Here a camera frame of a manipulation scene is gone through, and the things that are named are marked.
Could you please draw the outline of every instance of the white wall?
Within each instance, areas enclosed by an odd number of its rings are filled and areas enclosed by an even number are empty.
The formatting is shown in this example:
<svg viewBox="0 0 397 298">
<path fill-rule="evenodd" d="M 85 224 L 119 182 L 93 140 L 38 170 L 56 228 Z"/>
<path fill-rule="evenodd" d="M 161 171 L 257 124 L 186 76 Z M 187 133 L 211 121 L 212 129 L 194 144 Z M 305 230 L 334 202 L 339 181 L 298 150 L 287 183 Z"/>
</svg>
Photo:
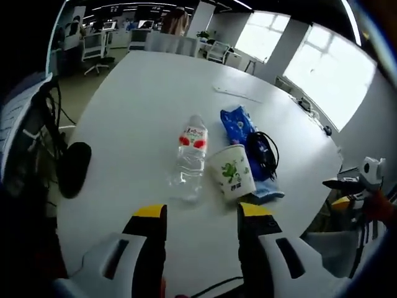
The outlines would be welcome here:
<svg viewBox="0 0 397 298">
<path fill-rule="evenodd" d="M 249 14 L 216 14 L 208 29 L 216 30 L 220 41 L 235 46 L 248 17 Z M 307 29 L 308 24 L 290 20 L 267 64 L 257 61 L 254 76 L 274 84 L 275 77 L 283 75 Z M 239 69 L 244 71 L 248 61 L 255 59 L 235 51 L 243 57 Z M 320 114 L 320 118 L 323 124 L 331 126 L 324 115 Z M 377 71 L 357 112 L 339 133 L 333 131 L 332 139 L 341 147 L 344 169 L 360 166 L 366 156 L 386 158 L 388 165 L 384 187 L 387 190 L 397 181 L 396 135 L 397 91 Z"/>
<path fill-rule="evenodd" d="M 194 11 L 194 15 L 190 21 L 186 36 L 196 38 L 197 32 L 206 30 L 211 21 L 214 10 L 214 5 L 200 1 L 196 10 Z"/>
<path fill-rule="evenodd" d="M 208 30 L 216 31 L 215 39 L 235 47 L 249 16 L 249 13 L 214 14 Z"/>
<path fill-rule="evenodd" d="M 339 133 L 344 168 L 360 165 L 366 156 L 386 158 L 385 189 L 397 180 L 397 91 L 377 70 L 363 102 Z"/>
<path fill-rule="evenodd" d="M 276 77 L 287 69 L 309 26 L 309 24 L 290 19 L 272 55 L 255 76 L 274 84 Z"/>
<path fill-rule="evenodd" d="M 63 9 L 58 25 L 62 28 L 66 26 L 67 23 L 71 23 L 73 19 L 74 7 L 68 7 Z"/>
</svg>

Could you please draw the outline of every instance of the computer monitor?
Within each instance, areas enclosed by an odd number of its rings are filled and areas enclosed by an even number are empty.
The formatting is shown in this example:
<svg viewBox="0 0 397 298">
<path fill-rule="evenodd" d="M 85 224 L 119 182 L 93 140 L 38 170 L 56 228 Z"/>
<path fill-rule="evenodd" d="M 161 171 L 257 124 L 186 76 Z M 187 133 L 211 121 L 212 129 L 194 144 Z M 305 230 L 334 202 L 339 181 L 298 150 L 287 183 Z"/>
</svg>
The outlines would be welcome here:
<svg viewBox="0 0 397 298">
<path fill-rule="evenodd" d="M 154 21 L 152 20 L 140 20 L 138 23 L 139 29 L 151 29 L 153 28 Z"/>
<path fill-rule="evenodd" d="M 106 22 L 104 23 L 104 27 L 102 30 L 115 30 L 116 29 L 116 21 L 115 22 Z"/>
</svg>

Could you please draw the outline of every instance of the office chair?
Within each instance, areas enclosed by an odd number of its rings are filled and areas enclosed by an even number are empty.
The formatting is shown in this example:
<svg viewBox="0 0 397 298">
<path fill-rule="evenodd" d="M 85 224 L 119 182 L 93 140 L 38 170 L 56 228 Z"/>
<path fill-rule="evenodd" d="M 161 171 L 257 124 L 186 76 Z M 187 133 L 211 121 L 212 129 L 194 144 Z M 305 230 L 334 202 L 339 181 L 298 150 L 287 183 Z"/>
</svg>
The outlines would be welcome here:
<svg viewBox="0 0 397 298">
<path fill-rule="evenodd" d="M 128 45 L 127 52 L 133 50 L 144 50 L 146 39 L 148 38 L 148 34 L 151 32 L 151 29 L 133 29 L 131 30 L 131 39 L 130 44 Z"/>
<path fill-rule="evenodd" d="M 177 52 L 180 37 L 173 34 L 152 32 L 145 43 L 145 51 L 172 53 Z"/>
<path fill-rule="evenodd" d="M 176 50 L 177 54 L 197 57 L 200 50 L 200 43 L 197 38 L 180 37 L 179 44 Z"/>
<path fill-rule="evenodd" d="M 229 49 L 229 45 L 221 42 L 215 42 L 212 45 L 212 48 L 208 51 L 206 59 L 209 61 L 225 64 L 226 54 L 228 53 Z"/>
<path fill-rule="evenodd" d="M 85 36 L 82 61 L 94 60 L 94 65 L 84 75 L 87 75 L 92 70 L 96 70 L 99 75 L 99 68 L 110 68 L 109 65 L 103 64 L 108 62 L 106 59 L 108 39 L 109 35 L 104 32 Z"/>
</svg>

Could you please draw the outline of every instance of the bright window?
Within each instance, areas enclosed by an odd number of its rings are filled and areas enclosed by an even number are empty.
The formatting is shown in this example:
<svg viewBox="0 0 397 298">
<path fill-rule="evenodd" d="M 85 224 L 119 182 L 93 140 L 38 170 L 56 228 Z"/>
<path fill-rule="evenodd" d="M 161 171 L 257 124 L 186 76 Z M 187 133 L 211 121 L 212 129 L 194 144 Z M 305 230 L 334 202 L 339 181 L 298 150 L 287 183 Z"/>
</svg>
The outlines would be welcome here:
<svg viewBox="0 0 397 298">
<path fill-rule="evenodd" d="M 254 12 L 241 32 L 236 48 L 260 61 L 267 62 L 289 20 L 289 16 Z"/>
<path fill-rule="evenodd" d="M 361 105 L 376 64 L 337 33 L 313 25 L 284 76 L 341 131 Z"/>
</svg>

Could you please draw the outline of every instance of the white table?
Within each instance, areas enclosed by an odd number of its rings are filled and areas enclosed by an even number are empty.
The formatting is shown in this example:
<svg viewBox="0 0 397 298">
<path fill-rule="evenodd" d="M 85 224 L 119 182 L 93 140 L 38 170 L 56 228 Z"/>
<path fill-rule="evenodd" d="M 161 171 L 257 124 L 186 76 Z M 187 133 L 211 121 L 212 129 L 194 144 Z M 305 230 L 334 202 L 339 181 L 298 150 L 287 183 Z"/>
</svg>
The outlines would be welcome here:
<svg viewBox="0 0 397 298">
<path fill-rule="evenodd" d="M 237 90 L 253 101 L 217 93 L 213 86 Z M 284 231 L 301 235 L 329 194 L 321 182 L 341 165 L 331 138 L 287 93 L 247 73 L 188 56 L 134 51 L 101 84 L 71 138 L 88 143 L 92 159 L 79 196 L 58 205 L 68 272 L 80 268 L 92 245 L 121 232 L 134 211 L 166 203 L 168 297 L 195 294 L 240 276 L 236 211 L 224 207 L 208 173 L 195 206 L 169 199 L 167 186 L 188 118 L 202 115 L 212 155 L 228 144 L 220 111 L 239 104 L 279 147 L 277 174 L 286 195 L 267 207 Z"/>
</svg>

